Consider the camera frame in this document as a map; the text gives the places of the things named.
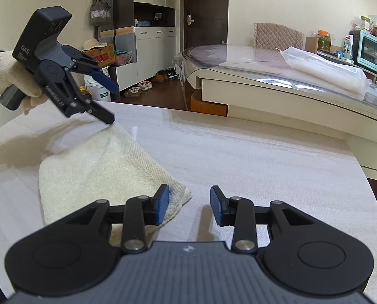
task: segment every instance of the door handle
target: door handle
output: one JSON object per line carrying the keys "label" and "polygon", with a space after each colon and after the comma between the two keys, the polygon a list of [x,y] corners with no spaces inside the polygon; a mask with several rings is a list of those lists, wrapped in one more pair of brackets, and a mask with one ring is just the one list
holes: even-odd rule
{"label": "door handle", "polygon": [[187,12],[187,25],[191,25],[191,23],[193,23],[194,20],[191,19],[191,13],[190,12]]}

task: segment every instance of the ribbed gray panel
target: ribbed gray panel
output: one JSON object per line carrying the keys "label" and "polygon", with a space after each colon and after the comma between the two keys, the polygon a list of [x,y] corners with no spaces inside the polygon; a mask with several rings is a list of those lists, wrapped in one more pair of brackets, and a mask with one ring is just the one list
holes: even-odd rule
{"label": "ribbed gray panel", "polygon": [[355,293],[342,299],[309,299],[281,289],[254,258],[223,242],[159,242],[123,257],[94,288],[61,298],[17,293],[8,304],[369,304]]}

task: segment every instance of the dark brown door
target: dark brown door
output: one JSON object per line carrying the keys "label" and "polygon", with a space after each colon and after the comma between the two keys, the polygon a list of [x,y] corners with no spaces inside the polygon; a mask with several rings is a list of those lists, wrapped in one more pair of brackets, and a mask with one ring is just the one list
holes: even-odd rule
{"label": "dark brown door", "polygon": [[[222,44],[228,38],[228,0],[185,0],[184,47]],[[192,22],[187,24],[187,16]]]}

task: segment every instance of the oven door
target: oven door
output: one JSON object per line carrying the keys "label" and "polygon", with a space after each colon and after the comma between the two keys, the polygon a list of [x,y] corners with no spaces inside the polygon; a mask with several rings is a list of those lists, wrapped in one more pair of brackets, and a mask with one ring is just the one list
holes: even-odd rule
{"label": "oven door", "polygon": [[377,37],[365,31],[360,32],[358,64],[377,72]]}

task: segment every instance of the gloved hand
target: gloved hand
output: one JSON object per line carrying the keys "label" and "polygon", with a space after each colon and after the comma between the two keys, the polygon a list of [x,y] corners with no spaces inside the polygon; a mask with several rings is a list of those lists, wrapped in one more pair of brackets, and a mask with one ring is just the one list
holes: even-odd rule
{"label": "gloved hand", "polygon": [[0,52],[0,95],[15,85],[28,97],[21,102],[25,114],[37,105],[47,101],[46,95],[36,84],[33,75],[12,56],[12,51]]}

